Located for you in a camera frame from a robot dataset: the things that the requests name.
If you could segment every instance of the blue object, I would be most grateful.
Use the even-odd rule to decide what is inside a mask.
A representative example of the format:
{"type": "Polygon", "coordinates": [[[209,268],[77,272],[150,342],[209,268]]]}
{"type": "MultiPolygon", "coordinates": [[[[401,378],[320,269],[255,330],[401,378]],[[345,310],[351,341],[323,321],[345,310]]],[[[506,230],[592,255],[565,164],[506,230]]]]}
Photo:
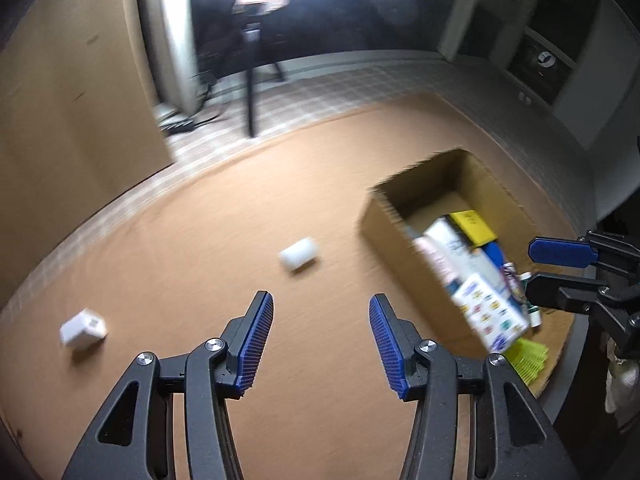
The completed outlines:
{"type": "Polygon", "coordinates": [[[598,251],[584,242],[538,237],[529,244],[529,258],[537,264],[584,269],[598,261],[598,251]]]}
{"type": "Polygon", "coordinates": [[[498,245],[498,242],[489,242],[483,245],[481,249],[498,269],[504,265],[504,254],[502,254],[502,249],[500,245],[498,245]]]}
{"type": "Polygon", "coordinates": [[[249,332],[238,353],[238,374],[233,384],[238,394],[244,392],[254,384],[255,373],[260,364],[260,357],[267,342],[271,322],[273,321],[273,296],[266,294],[255,314],[249,332]]]}
{"type": "Polygon", "coordinates": [[[369,301],[369,322],[391,389],[404,399],[409,384],[404,374],[404,358],[377,297],[369,301]]]}

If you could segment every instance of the tiled floor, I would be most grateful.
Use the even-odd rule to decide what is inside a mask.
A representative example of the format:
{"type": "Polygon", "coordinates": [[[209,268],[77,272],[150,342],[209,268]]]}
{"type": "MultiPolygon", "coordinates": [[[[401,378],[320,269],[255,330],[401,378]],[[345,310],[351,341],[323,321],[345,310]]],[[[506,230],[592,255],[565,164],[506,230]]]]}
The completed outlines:
{"type": "MultiPolygon", "coordinates": [[[[485,64],[422,60],[302,79],[258,95],[257,139],[245,134],[244,103],[232,101],[220,120],[173,136],[176,163],[145,180],[95,214],[29,275],[1,318],[11,318],[91,243],[180,182],[242,150],[305,124],[365,104],[419,91],[435,91],[496,139],[556,200],[574,228],[595,220],[593,184],[584,151],[565,130],[518,100],[518,91],[485,64]]],[[[206,109],[201,119],[215,111],[206,109]]]]}

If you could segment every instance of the wall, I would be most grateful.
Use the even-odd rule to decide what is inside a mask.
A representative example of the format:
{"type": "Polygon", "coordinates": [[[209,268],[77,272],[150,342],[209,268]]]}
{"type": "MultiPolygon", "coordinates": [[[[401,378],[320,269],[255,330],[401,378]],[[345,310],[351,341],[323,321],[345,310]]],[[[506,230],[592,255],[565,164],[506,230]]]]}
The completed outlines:
{"type": "Polygon", "coordinates": [[[640,186],[640,70],[628,95],[588,150],[599,219],[640,186]]]}
{"type": "Polygon", "coordinates": [[[67,234],[171,163],[135,0],[36,0],[0,54],[0,305],[67,234]]]}
{"type": "Polygon", "coordinates": [[[622,12],[601,0],[578,67],[553,109],[585,150],[618,108],[639,61],[640,43],[622,12]]]}

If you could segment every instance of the white cylinder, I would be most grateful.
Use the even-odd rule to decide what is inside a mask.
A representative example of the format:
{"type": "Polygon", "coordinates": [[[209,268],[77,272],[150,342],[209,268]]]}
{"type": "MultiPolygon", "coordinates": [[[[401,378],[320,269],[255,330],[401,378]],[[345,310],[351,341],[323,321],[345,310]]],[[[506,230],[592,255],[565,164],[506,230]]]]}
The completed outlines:
{"type": "Polygon", "coordinates": [[[318,248],[311,238],[302,238],[280,253],[280,261],[289,270],[296,270],[318,256],[318,248]]]}

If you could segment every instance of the green comb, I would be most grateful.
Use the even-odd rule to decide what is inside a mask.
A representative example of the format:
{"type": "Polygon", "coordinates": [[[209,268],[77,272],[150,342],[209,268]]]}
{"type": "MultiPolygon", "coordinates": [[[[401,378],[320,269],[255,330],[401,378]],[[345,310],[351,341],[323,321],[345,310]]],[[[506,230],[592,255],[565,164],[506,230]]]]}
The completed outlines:
{"type": "Polygon", "coordinates": [[[529,386],[545,367],[547,353],[548,348],[543,344],[521,337],[503,355],[524,383],[529,386]]]}

